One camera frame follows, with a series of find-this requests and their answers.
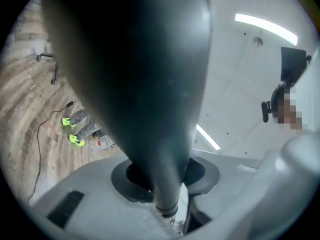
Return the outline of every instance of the led light strip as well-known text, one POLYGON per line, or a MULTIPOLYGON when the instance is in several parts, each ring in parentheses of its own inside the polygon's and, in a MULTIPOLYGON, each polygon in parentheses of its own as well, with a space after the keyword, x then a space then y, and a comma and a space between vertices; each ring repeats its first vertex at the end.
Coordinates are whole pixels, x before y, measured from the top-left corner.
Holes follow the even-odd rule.
POLYGON ((208 135, 208 133, 205 132, 204 129, 200 127, 199 124, 196 125, 196 129, 199 131, 199 133, 202 134, 203 137, 216 149, 219 150, 221 147, 208 135))
POLYGON ((291 33, 289 30, 283 28, 282 26, 274 24, 265 19, 237 13, 235 15, 234 20, 236 22, 246 23, 246 24, 253 25, 258 28, 270 31, 271 33, 274 33, 279 37, 282 37, 283 39, 287 40, 289 43, 293 44, 294 46, 297 46, 298 44, 298 37, 294 33, 291 33))

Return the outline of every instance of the neon yellow shoe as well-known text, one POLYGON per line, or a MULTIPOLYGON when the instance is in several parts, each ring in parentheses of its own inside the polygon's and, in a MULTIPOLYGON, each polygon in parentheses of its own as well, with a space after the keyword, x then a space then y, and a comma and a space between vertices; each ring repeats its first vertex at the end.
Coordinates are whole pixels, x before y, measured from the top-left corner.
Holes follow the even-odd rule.
POLYGON ((70 124, 70 118, 62 118, 62 124, 64 126, 71 126, 71 127, 75 127, 76 126, 76 124, 75 125, 71 125, 70 124))
POLYGON ((85 142, 83 140, 79 141, 77 139, 77 135, 75 135, 75 134, 70 134, 69 135, 69 141, 71 141, 72 143, 76 144, 78 147, 82 147, 85 144, 85 142))

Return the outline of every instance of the wooden floor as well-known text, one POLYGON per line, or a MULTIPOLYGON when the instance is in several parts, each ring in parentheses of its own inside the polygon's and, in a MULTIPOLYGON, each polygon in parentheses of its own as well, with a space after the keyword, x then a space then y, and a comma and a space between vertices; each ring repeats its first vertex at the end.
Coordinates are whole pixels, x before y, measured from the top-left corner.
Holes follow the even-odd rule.
MULTIPOLYGON (((8 36, 0 68, 1 169, 14 195, 23 201, 32 193, 39 171, 38 126, 52 111, 78 99, 61 73, 51 85, 55 61, 35 60, 43 52, 50 53, 51 47, 42 24, 40 0, 31 0, 8 36)), ((61 118, 81 108, 79 101, 61 113, 54 113, 40 128, 41 173, 31 205, 82 165, 122 154, 117 146, 91 152, 92 136, 86 138, 83 147, 69 142, 69 134, 77 133, 90 118, 75 128, 62 126, 61 118)))

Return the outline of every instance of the black cable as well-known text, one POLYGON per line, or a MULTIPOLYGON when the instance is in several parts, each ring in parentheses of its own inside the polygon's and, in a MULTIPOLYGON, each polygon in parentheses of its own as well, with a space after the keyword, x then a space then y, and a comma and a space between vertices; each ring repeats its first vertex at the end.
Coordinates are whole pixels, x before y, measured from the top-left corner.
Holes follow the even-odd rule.
POLYGON ((41 152, 40 152, 40 142, 39 142, 39 130, 40 130, 40 127, 42 125, 44 125, 46 122, 49 121, 49 119, 51 118, 51 116, 53 115, 53 113, 60 113, 62 112, 63 110, 65 110, 66 108, 69 108, 71 107, 73 104, 75 104, 76 102, 78 102, 79 100, 76 100, 75 102, 71 101, 69 102, 63 109, 61 110, 55 110, 55 111, 52 111, 49 118, 47 120, 45 120, 44 122, 42 122, 39 127, 38 127, 38 130, 36 132, 36 139, 38 141, 38 150, 39 150, 39 170, 38 170, 38 174, 36 176, 36 179, 35 179, 35 183, 34 183, 34 188, 33 188, 33 191, 32 191, 32 194, 29 196, 29 198, 27 199, 26 203, 29 204, 29 201, 30 199, 34 196, 35 192, 36 192, 36 187, 37 187, 37 183, 38 183, 38 180, 39 180, 39 177, 40 177, 40 173, 41 173, 41 163, 42 163, 42 156, 41 156, 41 152))

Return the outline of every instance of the white ceiling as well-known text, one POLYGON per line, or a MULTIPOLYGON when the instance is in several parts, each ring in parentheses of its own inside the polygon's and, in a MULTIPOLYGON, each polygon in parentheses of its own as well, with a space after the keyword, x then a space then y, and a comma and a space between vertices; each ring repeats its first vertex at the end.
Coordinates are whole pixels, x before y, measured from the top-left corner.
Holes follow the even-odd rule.
POLYGON ((221 149, 216 151, 198 132, 193 147, 262 159, 267 150, 296 135, 272 118, 264 123, 261 111, 261 102, 270 100, 280 83, 281 47, 294 46, 266 30, 235 22, 235 15, 259 17, 286 28, 298 36, 296 48, 308 55, 314 53, 319 37, 296 0, 211 0, 211 13, 213 37, 198 123, 221 149), (254 37, 262 38, 263 46, 256 47, 254 37))

